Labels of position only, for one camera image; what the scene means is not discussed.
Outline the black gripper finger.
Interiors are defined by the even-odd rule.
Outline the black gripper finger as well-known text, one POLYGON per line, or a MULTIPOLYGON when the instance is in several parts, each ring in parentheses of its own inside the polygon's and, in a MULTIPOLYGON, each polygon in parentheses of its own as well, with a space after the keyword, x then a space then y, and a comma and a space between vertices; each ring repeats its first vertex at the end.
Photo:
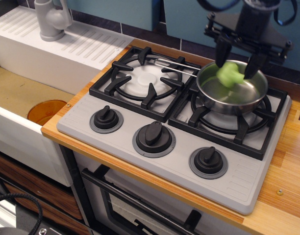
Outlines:
POLYGON ((216 58, 215 58, 215 62, 216 65, 221 68, 224 63, 226 62, 230 51, 231 51, 232 45, 230 42, 228 42, 225 38, 223 37, 219 37, 216 40, 216 58))
POLYGON ((249 58, 244 72, 244 79, 253 78, 256 73, 267 63, 269 56, 264 53, 254 53, 249 58))

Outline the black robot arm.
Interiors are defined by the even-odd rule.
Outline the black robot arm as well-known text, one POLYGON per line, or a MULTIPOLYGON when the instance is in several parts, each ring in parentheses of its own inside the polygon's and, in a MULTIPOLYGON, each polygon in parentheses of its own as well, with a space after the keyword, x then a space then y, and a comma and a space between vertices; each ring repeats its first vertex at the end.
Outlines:
POLYGON ((245 68, 245 79, 251 79, 268 62, 283 64, 287 54, 294 47, 291 40, 280 34, 270 23, 271 17, 279 25, 278 0, 245 0, 238 14, 224 13, 237 1, 232 1, 219 8, 199 1, 210 13, 205 35, 216 43, 216 65, 221 68, 231 52, 232 47, 251 54, 245 68))

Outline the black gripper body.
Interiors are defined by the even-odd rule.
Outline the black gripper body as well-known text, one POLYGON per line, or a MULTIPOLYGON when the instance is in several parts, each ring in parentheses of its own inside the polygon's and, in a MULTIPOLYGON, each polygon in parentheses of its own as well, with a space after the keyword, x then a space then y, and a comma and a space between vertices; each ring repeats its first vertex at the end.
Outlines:
POLYGON ((205 35, 216 43, 219 37, 231 43, 232 48, 254 53, 264 53, 272 60, 285 60, 293 49, 293 42, 279 33, 270 19, 278 21, 279 4, 244 4, 236 14, 211 10, 205 35))

